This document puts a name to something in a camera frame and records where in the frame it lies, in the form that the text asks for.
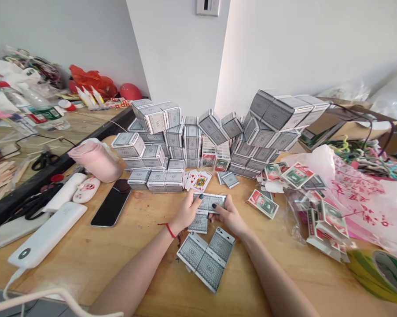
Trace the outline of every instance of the red plastic bag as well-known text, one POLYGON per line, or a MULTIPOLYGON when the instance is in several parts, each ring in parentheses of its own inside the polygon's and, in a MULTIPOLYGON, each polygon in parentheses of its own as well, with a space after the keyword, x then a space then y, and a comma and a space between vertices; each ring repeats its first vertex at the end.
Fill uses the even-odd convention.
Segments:
POLYGON ((103 98, 112 98, 118 94, 118 90, 112 79, 106 76, 100 76, 97 70, 90 70, 86 73, 81 68, 71 65, 70 71, 75 84, 79 88, 84 86, 91 92, 91 86, 93 86, 103 98))

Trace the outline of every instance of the white wall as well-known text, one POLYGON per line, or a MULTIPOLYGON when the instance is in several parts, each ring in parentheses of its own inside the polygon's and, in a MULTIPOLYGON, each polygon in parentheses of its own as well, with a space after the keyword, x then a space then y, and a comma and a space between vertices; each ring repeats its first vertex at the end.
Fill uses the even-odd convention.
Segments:
POLYGON ((217 18, 195 15, 195 0, 126 1, 153 101, 214 108, 230 1, 217 18))
POLYGON ((0 1, 0 57, 5 44, 149 94, 125 0, 0 1))
POLYGON ((259 88, 317 93, 397 66, 397 0, 232 1, 215 111, 245 115, 259 88))

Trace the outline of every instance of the woman's right hand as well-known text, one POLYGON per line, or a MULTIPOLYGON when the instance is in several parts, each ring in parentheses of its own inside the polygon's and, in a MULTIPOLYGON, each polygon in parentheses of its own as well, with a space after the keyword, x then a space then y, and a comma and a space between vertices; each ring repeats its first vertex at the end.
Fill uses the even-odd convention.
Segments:
POLYGON ((241 218, 238 210, 235 208, 234 203, 232 202, 232 196, 230 194, 226 196, 225 209, 221 206, 217 206, 216 204, 213 204, 212 207, 219 214, 209 214, 210 222, 213 222, 214 220, 220 220, 225 223, 235 235, 240 237, 247 234, 251 230, 241 218))

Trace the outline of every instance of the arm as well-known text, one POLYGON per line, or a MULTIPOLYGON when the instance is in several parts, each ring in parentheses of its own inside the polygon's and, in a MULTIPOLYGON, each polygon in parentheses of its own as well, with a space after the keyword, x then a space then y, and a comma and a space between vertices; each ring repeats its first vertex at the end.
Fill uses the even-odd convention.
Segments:
MULTIPOLYGON (((201 204, 201 198, 202 195, 193 202, 193 191, 188 192, 178 213, 169 223, 175 236, 193 222, 195 212, 201 204)), ((164 227, 110 281, 88 312, 100 315, 123 311, 124 316, 132 316, 172 241, 173 237, 164 227)))
POLYGON ((247 226, 227 195, 225 208, 213 205, 219 213, 209 214, 213 222, 224 222, 243 241, 275 317, 317 317, 318 312, 292 279, 270 255, 257 235, 247 226))

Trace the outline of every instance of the tape roll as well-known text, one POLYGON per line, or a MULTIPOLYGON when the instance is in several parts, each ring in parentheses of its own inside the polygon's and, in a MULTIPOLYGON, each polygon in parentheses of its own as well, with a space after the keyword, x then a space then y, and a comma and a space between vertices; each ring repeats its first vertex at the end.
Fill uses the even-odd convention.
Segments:
POLYGON ((349 250, 348 269, 379 299, 397 304, 397 258, 383 250, 349 250))

